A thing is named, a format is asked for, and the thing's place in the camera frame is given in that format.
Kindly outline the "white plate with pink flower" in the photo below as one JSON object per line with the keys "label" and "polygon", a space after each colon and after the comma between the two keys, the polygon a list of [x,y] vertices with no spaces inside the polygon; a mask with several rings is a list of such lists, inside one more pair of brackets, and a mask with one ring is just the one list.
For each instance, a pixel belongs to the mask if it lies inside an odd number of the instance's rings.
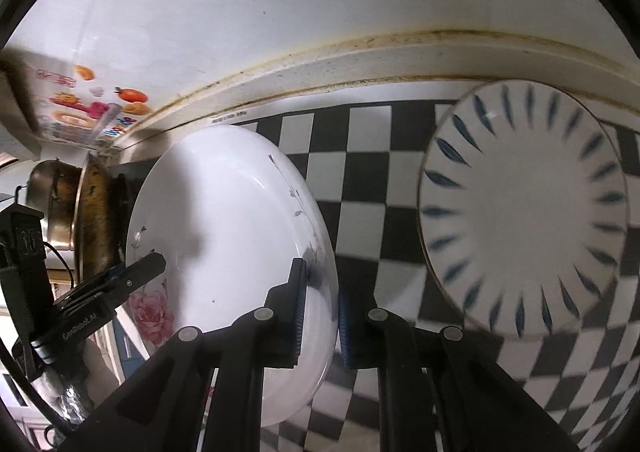
{"label": "white plate with pink flower", "polygon": [[184,327],[228,327],[262,306],[295,258],[306,261],[302,350],[294,368],[266,371],[262,424],[306,406],[334,353],[338,281],[320,209],[285,154],[230,125],[177,142],[146,176],[130,218],[128,263],[151,252],[163,255],[165,271],[125,307],[145,354]]}

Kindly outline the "white plate with blue leaves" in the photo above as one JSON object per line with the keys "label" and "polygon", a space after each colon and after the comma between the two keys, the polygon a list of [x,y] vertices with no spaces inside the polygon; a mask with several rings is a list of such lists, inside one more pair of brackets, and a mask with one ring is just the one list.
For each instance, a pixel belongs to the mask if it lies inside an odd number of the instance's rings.
{"label": "white plate with blue leaves", "polygon": [[610,136],[578,100],[524,80],[475,88],[440,120],[419,187],[442,293],[506,339],[573,328],[614,281],[629,218]]}

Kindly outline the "dark wok pan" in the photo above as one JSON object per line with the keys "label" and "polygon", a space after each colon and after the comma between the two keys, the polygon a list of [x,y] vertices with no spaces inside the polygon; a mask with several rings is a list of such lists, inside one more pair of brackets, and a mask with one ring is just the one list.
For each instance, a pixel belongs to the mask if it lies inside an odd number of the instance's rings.
{"label": "dark wok pan", "polygon": [[122,262],[129,206],[125,176],[113,177],[89,153],[80,173],[72,229],[79,284]]}

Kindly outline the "steel steamer pot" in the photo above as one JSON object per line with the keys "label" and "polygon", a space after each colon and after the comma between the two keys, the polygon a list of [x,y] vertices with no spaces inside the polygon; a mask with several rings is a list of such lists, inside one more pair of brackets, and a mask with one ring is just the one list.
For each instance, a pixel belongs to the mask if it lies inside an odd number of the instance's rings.
{"label": "steel steamer pot", "polygon": [[81,176],[77,166],[58,159],[38,163],[29,175],[26,205],[43,213],[42,231],[59,251],[73,248],[73,222]]}

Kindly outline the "black white checkered mat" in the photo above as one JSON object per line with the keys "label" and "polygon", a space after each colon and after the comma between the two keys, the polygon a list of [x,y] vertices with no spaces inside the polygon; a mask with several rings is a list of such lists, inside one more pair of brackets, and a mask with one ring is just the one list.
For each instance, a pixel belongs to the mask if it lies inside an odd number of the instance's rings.
{"label": "black white checkered mat", "polygon": [[446,301],[416,221],[423,152],[448,101],[338,105],[247,123],[285,153],[322,212],[340,275],[419,328],[447,325],[495,360],[584,451],[611,450],[639,404],[639,223],[620,277],[574,331],[537,342],[488,334]]}

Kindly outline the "colourful wall sticker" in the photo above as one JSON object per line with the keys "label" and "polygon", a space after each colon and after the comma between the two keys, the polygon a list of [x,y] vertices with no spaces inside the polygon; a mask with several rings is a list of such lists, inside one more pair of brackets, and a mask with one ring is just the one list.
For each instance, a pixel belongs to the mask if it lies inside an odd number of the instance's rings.
{"label": "colourful wall sticker", "polygon": [[39,131],[50,140],[101,147],[152,113],[141,90],[99,78],[96,71],[64,61],[24,64]]}

